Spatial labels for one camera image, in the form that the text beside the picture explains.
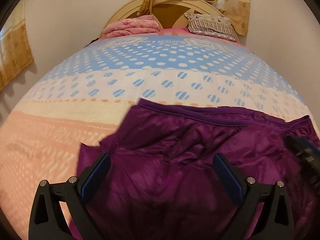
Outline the round wooden headboard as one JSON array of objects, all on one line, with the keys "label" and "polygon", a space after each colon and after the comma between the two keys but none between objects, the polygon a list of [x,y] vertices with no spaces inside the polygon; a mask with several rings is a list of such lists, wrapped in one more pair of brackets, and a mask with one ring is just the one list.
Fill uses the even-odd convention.
[{"label": "round wooden headboard", "polygon": [[[134,0],[126,4],[110,18],[106,25],[125,18],[138,17],[137,12],[142,2],[143,0]],[[188,19],[185,17],[185,13],[222,16],[215,7],[203,0],[169,1],[158,4],[152,9],[153,18],[162,29],[187,27]]]}]

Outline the polka dot bed cover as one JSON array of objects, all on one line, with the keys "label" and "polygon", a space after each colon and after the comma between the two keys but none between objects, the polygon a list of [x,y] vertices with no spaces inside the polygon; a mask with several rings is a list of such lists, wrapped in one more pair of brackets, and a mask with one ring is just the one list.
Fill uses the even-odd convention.
[{"label": "polka dot bed cover", "polygon": [[21,239],[39,182],[74,175],[80,144],[113,133],[140,98],[285,121],[310,115],[281,75],[237,43],[173,31],[95,42],[48,72],[1,127],[1,209]]}]

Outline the purple puffer jacket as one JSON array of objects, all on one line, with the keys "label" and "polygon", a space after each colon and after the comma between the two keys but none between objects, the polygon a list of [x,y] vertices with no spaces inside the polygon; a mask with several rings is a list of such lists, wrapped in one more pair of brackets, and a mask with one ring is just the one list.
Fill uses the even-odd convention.
[{"label": "purple puffer jacket", "polygon": [[236,206],[212,168],[222,153],[260,183],[283,181],[295,238],[311,229],[315,194],[287,135],[319,139],[308,116],[282,119],[241,107],[196,108],[140,100],[98,146],[81,145],[78,172],[106,152],[111,169],[87,209],[107,239],[216,239]]}]

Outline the folded pink quilt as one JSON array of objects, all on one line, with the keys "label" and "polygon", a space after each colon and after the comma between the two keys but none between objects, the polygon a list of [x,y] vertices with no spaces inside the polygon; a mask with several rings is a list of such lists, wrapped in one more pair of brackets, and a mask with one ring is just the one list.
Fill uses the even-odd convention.
[{"label": "folded pink quilt", "polygon": [[108,24],[102,31],[102,39],[138,35],[151,34],[160,32],[161,28],[152,15],[140,16],[137,18],[126,18]]}]

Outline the striped grey pillow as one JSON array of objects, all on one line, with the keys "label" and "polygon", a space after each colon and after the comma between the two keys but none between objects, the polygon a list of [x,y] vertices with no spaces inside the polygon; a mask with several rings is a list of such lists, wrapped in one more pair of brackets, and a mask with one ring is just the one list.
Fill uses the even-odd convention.
[{"label": "striped grey pillow", "polygon": [[193,34],[217,37],[232,42],[238,41],[232,22],[227,17],[195,13],[184,15],[188,19],[188,30]]}]

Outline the beige curtain on side window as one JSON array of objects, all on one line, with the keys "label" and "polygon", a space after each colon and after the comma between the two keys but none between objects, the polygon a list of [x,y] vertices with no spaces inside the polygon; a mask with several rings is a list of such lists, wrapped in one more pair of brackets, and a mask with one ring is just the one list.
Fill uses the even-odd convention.
[{"label": "beige curtain on side window", "polygon": [[1,29],[1,90],[33,62],[25,24],[25,3],[21,0]]}]

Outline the pink bed sheet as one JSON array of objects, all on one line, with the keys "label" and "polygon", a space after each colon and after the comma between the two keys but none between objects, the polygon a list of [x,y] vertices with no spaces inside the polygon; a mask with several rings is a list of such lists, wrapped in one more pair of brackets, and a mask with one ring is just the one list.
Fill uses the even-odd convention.
[{"label": "pink bed sheet", "polygon": [[244,48],[247,51],[251,52],[251,50],[249,48],[247,48],[246,46],[240,44],[239,42],[233,42],[233,41],[225,40],[223,38],[217,38],[217,37],[193,34],[188,30],[188,28],[161,29],[157,34],[159,36],[169,35],[169,36],[181,36],[181,37],[199,38],[202,41],[204,41],[205,39],[211,40],[211,41],[215,41],[215,42],[219,41],[219,42],[223,42],[225,44],[232,44],[232,45]]}]

